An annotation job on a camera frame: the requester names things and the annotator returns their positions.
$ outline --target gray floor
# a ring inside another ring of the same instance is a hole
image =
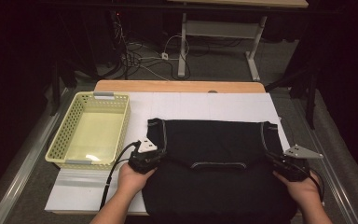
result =
[[[190,52],[186,60],[190,68],[190,73],[187,70],[187,75],[191,74],[188,80],[251,81],[247,63],[243,57],[245,50],[251,46],[250,41],[241,41],[236,47],[222,47],[222,45],[233,43],[231,40],[214,39],[208,41],[211,41],[209,48],[199,42],[190,42]],[[136,49],[135,52],[142,55],[142,57],[158,56],[152,49],[146,47],[139,49],[139,47],[139,45],[132,45],[129,46],[129,49]],[[174,46],[169,45],[167,52],[170,54],[170,58],[177,58],[178,55],[175,54],[172,48]],[[255,62],[261,83],[269,84],[282,76],[295,48],[296,42],[260,44],[255,55]],[[143,60],[142,65],[145,67],[152,63],[160,62],[146,63],[146,61],[150,60]],[[176,61],[171,63],[174,72],[177,69]],[[147,68],[149,70],[140,68],[136,73],[130,75],[130,79],[158,80],[163,77],[173,80],[173,77],[175,77],[175,75],[172,77],[171,66],[166,63],[155,64]],[[83,78],[81,74],[78,80],[78,88],[74,91],[92,90],[95,85],[94,82],[89,82],[87,78]],[[67,101],[70,100],[71,94],[65,94]],[[325,155],[324,160],[313,161],[311,165],[324,176],[324,201],[328,215],[334,223],[358,223],[358,167],[339,136],[337,128],[325,108],[322,97],[319,93],[317,94],[314,117],[315,130],[311,130],[304,120],[304,101],[302,99],[291,99],[287,89],[276,89],[271,92],[271,96],[278,115],[282,118],[282,126],[289,143],[291,145],[299,144]],[[16,173],[29,155],[28,153],[35,146],[35,141],[44,134],[43,130],[46,128],[46,122],[50,119],[48,114],[49,108],[39,123],[35,125],[34,131],[2,177],[0,182],[0,202],[7,193],[7,188],[12,183]],[[45,148],[41,149],[40,157],[37,157],[31,175],[24,180],[26,185],[8,214],[6,223],[90,222],[92,216],[59,216],[44,211],[58,173],[58,169],[55,166],[44,160],[45,150]],[[292,223],[302,223],[301,217],[295,217]]]

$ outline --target forearm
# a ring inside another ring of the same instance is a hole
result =
[[[319,201],[309,200],[299,205],[306,224],[330,224],[332,223]]]
[[[91,221],[92,224],[121,224],[126,220],[128,208],[133,196],[117,191],[113,197],[105,204],[103,209]]]

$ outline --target hand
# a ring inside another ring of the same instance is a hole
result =
[[[126,195],[135,196],[146,184],[147,179],[156,170],[151,170],[147,174],[142,175],[132,170],[132,168],[124,163],[118,174],[117,191]]]
[[[309,201],[317,201],[321,203],[318,188],[309,178],[301,182],[290,182],[275,171],[273,174],[286,185],[289,194],[300,206]],[[313,172],[310,172],[310,175],[319,183],[318,176]]]
[[[295,200],[303,214],[304,223],[307,224],[331,224],[331,220],[325,213],[320,200],[318,187],[310,178],[301,182],[290,182],[277,172],[273,174],[286,185],[289,194]],[[319,183],[318,176],[313,172],[310,175]]]

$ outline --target white table surface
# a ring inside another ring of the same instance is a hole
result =
[[[124,146],[146,136],[148,119],[208,119],[269,121],[278,124],[282,148],[289,148],[280,119],[268,93],[128,92],[131,115]],[[128,150],[123,158],[128,158]],[[114,171],[107,200],[117,189]],[[61,169],[45,210],[54,213],[97,213],[109,171]],[[142,193],[131,203],[129,214],[146,215]]]

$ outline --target yellow plastic basket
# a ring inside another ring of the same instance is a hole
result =
[[[124,93],[76,94],[46,154],[60,168],[109,170],[122,150],[130,118]]]

